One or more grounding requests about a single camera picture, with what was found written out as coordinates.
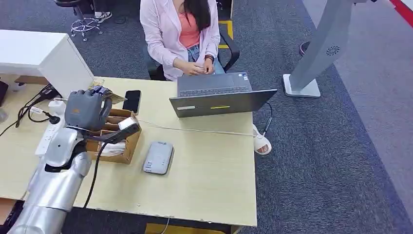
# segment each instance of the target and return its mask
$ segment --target white sandal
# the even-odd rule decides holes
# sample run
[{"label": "white sandal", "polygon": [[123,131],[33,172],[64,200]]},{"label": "white sandal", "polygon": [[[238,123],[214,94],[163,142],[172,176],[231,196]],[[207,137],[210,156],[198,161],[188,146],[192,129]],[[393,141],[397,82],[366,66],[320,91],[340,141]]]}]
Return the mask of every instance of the white sandal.
[{"label": "white sandal", "polygon": [[[272,146],[271,146],[270,141],[258,132],[257,127],[255,126],[255,124],[253,124],[252,126],[254,128],[254,135],[256,135],[256,137],[254,137],[254,151],[256,153],[258,153],[259,155],[269,154],[272,150]],[[264,147],[265,145],[267,145],[268,150],[265,151],[264,153],[259,152],[258,150],[260,148]]]}]

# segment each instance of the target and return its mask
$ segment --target pink cardigan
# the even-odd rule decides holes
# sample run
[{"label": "pink cardigan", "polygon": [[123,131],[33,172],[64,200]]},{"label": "pink cardigan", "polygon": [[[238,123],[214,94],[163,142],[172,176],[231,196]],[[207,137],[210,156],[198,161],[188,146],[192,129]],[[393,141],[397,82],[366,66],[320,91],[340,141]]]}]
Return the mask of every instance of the pink cardigan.
[{"label": "pink cardigan", "polygon": [[[204,63],[205,55],[217,57],[221,38],[216,1],[208,2],[211,26],[200,33],[198,63]],[[175,58],[188,61],[188,52],[179,41],[181,23],[172,0],[141,0],[140,21],[150,56],[163,65],[166,78],[176,81],[183,72],[172,66],[173,61]]]}]

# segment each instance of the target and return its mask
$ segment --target black smartphone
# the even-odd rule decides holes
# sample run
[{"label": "black smartphone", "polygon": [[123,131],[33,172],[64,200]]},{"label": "black smartphone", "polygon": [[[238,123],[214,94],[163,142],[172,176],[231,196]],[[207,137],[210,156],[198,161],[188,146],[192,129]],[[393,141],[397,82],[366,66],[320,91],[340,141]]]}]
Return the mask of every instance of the black smartphone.
[{"label": "black smartphone", "polygon": [[125,97],[128,100],[123,102],[123,109],[138,113],[139,102],[141,100],[141,91],[140,90],[126,91]]}]

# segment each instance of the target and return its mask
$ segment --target white power strip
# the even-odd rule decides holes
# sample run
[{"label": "white power strip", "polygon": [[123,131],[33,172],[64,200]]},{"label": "white power strip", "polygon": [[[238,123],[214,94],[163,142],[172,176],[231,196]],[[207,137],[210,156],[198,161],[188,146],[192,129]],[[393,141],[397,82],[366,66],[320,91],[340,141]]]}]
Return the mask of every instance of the white power strip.
[{"label": "white power strip", "polygon": [[59,116],[60,121],[57,124],[51,124],[47,125],[46,131],[44,131],[43,136],[41,137],[41,140],[38,144],[38,147],[36,149],[35,155],[42,157],[43,155],[46,154],[47,148],[49,148],[50,141],[52,140],[52,137],[55,135],[55,133],[61,129],[64,128],[66,125],[64,115]]},{"label": "white power strip", "polygon": [[49,110],[52,112],[51,114],[54,116],[58,116],[60,118],[59,123],[47,125],[46,131],[44,131],[43,136],[38,144],[36,149],[35,155],[42,157],[46,154],[47,148],[49,148],[50,141],[55,133],[66,126],[66,122],[64,119],[64,112],[66,109],[66,104],[63,101],[56,101],[53,100],[49,102]]}]

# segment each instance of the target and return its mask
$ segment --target sneaker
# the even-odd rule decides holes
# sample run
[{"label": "sneaker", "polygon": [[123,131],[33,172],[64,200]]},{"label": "sneaker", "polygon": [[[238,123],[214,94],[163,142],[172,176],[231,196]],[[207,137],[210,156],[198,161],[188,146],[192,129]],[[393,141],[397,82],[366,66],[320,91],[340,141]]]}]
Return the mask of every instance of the sneaker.
[{"label": "sneaker", "polygon": [[97,20],[98,23],[102,23],[110,17],[112,17],[112,12],[102,12],[100,16],[95,16],[94,18]]}]

